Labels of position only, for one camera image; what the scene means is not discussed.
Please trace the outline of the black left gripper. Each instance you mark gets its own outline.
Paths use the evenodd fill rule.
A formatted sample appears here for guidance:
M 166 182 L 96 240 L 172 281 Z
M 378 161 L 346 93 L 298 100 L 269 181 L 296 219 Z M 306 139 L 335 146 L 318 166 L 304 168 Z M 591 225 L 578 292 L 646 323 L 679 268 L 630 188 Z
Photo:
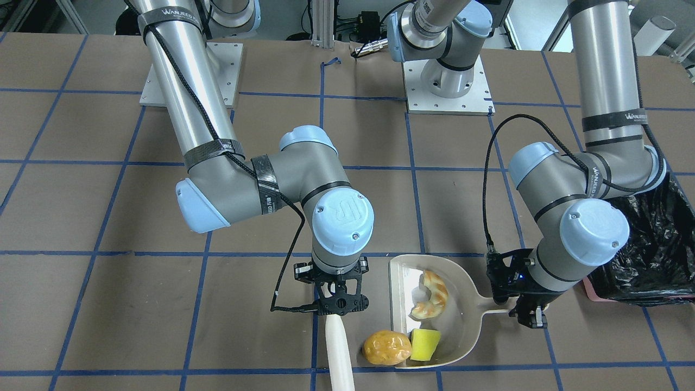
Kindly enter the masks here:
M 506 253 L 488 247 L 486 252 L 486 275 L 491 284 L 496 304 L 506 304 L 517 297 L 511 316 L 529 316 L 531 329 L 546 329 L 548 304 L 563 294 L 541 286 L 531 275 L 530 268 L 540 265 L 532 261 L 531 248 L 518 248 Z

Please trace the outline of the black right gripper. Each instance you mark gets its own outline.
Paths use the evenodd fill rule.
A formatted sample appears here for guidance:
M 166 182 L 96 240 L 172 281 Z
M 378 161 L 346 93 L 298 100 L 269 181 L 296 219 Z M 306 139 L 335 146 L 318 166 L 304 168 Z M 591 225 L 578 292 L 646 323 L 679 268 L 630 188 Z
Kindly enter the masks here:
M 294 307 L 294 312 L 345 316 L 368 308 L 369 300 L 362 294 L 362 276 L 369 272 L 367 258 L 359 258 L 352 269 L 337 275 L 324 272 L 312 261 L 308 264 L 294 264 L 293 269 L 294 278 L 314 285 L 318 294 L 318 298 L 312 304 Z

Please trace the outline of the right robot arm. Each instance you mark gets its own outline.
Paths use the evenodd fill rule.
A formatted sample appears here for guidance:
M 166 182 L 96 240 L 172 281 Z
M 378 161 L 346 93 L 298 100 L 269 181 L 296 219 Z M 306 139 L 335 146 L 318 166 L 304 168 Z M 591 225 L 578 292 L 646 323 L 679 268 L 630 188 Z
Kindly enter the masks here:
M 188 178 L 176 198 L 189 228 L 207 233 L 291 207 L 313 236 L 311 260 L 295 279 L 319 298 L 272 310 L 343 316 L 367 309 L 362 250 L 374 228 L 370 201 L 355 190 L 332 141 L 304 125 L 283 135 L 280 151 L 247 160 L 218 86 L 207 40 L 256 29 L 256 1 L 128 1 L 153 58 L 154 70 L 184 156 Z

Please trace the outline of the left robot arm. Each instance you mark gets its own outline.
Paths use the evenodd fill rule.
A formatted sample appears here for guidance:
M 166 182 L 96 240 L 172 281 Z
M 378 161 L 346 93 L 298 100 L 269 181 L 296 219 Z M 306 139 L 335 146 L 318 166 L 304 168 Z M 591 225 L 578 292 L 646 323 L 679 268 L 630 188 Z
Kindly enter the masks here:
M 507 170 L 542 239 L 534 249 L 498 253 L 488 229 L 487 274 L 493 300 L 515 297 L 519 324 L 545 329 L 553 300 L 624 247 L 629 225 L 611 198 L 658 187 L 663 153 L 648 126 L 626 1 L 570 1 L 583 112 L 583 153 L 559 139 L 532 143 Z M 411 1 L 385 20 L 395 62 L 424 64 L 415 89 L 446 102 L 474 87 L 476 61 L 492 32 L 490 11 L 475 1 Z

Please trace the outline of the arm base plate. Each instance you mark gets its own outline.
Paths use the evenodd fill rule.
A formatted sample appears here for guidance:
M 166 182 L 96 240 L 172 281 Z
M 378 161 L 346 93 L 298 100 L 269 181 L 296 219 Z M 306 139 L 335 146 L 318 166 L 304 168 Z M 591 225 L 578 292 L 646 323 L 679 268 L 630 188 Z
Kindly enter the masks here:
M 206 55 L 210 62 L 214 79 L 218 85 L 224 106 L 233 109 L 240 79 L 244 45 L 236 42 L 209 42 Z M 166 99 L 159 84 L 156 66 L 150 67 L 146 83 L 142 89 L 140 104 L 166 108 Z
M 409 113 L 489 116 L 496 113 L 481 57 L 464 71 L 437 60 L 404 62 L 403 81 Z

